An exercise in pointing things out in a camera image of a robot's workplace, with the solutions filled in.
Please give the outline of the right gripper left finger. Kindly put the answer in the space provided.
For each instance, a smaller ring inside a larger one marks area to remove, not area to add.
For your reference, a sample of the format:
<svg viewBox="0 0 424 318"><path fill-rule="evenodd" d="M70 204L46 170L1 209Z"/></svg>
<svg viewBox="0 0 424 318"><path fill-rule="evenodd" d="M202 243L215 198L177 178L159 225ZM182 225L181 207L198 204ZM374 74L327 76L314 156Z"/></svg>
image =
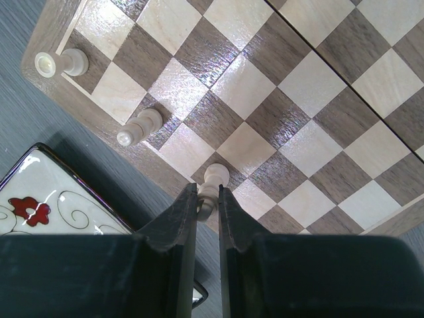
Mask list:
<svg viewBox="0 0 424 318"><path fill-rule="evenodd" d="M2 317L190 317L197 186L131 235L1 238Z"/></svg>

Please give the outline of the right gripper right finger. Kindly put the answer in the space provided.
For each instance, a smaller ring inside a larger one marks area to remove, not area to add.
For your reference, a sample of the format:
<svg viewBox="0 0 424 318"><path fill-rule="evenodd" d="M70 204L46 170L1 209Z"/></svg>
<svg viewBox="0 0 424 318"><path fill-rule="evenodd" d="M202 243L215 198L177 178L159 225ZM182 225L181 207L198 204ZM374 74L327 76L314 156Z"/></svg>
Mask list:
<svg viewBox="0 0 424 318"><path fill-rule="evenodd" d="M224 317L422 317L423 271L385 236L273 234L219 189Z"/></svg>

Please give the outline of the light queen piece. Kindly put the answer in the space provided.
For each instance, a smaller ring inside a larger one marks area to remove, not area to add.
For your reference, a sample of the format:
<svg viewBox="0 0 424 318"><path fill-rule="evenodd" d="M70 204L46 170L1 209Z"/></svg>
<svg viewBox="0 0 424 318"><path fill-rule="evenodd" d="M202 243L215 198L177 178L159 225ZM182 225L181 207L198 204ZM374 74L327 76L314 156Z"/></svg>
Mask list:
<svg viewBox="0 0 424 318"><path fill-rule="evenodd" d="M229 183L229 170L226 166L214 163L204 173L204 183L198 191L197 220L206 222L216 212L219 200L219 186Z"/></svg>

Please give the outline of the light bishop piece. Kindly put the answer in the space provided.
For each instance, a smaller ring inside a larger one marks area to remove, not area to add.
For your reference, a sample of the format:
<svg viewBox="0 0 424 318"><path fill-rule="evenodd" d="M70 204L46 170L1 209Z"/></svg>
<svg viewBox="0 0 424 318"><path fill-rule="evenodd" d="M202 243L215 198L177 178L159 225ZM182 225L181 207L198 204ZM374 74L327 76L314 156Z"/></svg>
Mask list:
<svg viewBox="0 0 424 318"><path fill-rule="evenodd" d="M117 133L117 142L121 146L133 146L156 133L163 125L159 111L149 108L142 110L137 117L131 118Z"/></svg>

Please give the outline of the light rook piece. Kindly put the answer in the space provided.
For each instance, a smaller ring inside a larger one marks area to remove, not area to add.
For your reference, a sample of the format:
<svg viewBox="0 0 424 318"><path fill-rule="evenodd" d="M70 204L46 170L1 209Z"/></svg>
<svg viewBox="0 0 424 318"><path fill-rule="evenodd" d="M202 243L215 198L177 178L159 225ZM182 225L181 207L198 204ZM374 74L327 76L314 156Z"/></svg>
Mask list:
<svg viewBox="0 0 424 318"><path fill-rule="evenodd" d="M53 78L62 73L75 77L86 73L89 60L82 50L69 48L60 55L54 52L39 52L34 58L34 66L44 78Z"/></svg>

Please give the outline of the floral square plate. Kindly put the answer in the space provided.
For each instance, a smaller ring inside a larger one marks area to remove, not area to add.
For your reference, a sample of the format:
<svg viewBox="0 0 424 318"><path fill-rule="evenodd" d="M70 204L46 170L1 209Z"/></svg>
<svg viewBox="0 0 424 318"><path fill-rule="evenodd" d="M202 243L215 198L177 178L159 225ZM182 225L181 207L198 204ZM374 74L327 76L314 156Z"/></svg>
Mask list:
<svg viewBox="0 0 424 318"><path fill-rule="evenodd" d="M1 238L131 235L137 231L44 144L29 148L1 181ZM195 293L205 297L194 280L192 307Z"/></svg>

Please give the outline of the wooden chessboard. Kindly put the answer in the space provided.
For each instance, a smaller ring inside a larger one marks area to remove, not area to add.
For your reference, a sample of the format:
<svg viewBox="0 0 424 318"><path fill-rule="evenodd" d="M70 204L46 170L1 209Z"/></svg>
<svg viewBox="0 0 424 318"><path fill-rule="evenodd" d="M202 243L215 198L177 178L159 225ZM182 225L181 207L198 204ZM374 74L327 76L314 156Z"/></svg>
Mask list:
<svg viewBox="0 0 424 318"><path fill-rule="evenodd" d="M37 72L69 48L84 75ZM423 222L422 1L47 1L21 70L170 195L220 163L271 231ZM149 108L161 129L121 146Z"/></svg>

